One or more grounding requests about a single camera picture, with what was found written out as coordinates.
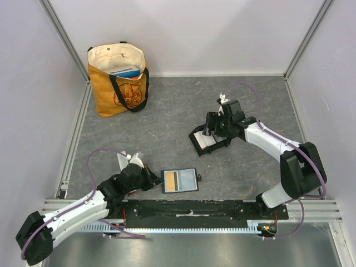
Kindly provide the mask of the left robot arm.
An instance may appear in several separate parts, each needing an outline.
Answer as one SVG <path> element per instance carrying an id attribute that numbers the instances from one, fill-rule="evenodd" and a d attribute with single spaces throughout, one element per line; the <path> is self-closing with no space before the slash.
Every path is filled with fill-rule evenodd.
<path id="1" fill-rule="evenodd" d="M 162 183 L 146 165 L 129 163 L 119 174 L 101 182 L 83 198 L 46 215 L 35 211 L 27 216 L 16 235 L 21 259 L 29 266 L 47 258 L 53 248 L 87 224 L 122 214 L 122 201 L 134 190 L 147 191 Z"/>

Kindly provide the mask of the black leather card holder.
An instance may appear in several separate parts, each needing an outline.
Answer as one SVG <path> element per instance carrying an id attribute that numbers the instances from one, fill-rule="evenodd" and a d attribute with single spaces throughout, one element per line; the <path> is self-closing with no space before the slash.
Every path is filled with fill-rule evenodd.
<path id="1" fill-rule="evenodd" d="M 165 172 L 177 171 L 179 175 L 179 191 L 178 192 L 165 192 Z M 197 173 L 195 168 L 180 169 L 180 170 L 162 170 L 161 178 L 163 179 L 162 192 L 164 194 L 173 194 L 181 192 L 194 192 L 199 190 L 199 182 L 201 176 Z"/>

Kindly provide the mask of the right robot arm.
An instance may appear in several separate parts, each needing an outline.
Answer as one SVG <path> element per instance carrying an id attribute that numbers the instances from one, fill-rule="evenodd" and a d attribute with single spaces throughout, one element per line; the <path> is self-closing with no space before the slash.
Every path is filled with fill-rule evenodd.
<path id="1" fill-rule="evenodd" d="M 325 188 L 327 178 L 316 146 L 284 138 L 254 117 L 246 117 L 238 100 L 221 95 L 219 109 L 208 112 L 202 130 L 194 136 L 202 154 L 230 145 L 239 138 L 255 145 L 280 164 L 280 182 L 257 196 L 256 215 L 269 218 L 275 207 L 297 200 L 319 187 Z"/>

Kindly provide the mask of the black plastic card bin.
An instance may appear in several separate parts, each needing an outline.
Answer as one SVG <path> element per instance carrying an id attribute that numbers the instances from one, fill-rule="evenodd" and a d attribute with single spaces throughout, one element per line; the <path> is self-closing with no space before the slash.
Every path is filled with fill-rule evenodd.
<path id="1" fill-rule="evenodd" d="M 202 134 L 203 129 L 204 125 L 200 125 L 194 128 L 189 134 L 189 139 L 199 156 L 211 154 L 219 148 L 228 147 L 230 145 L 231 139 L 218 137 L 213 133 L 211 136 L 205 136 Z"/>

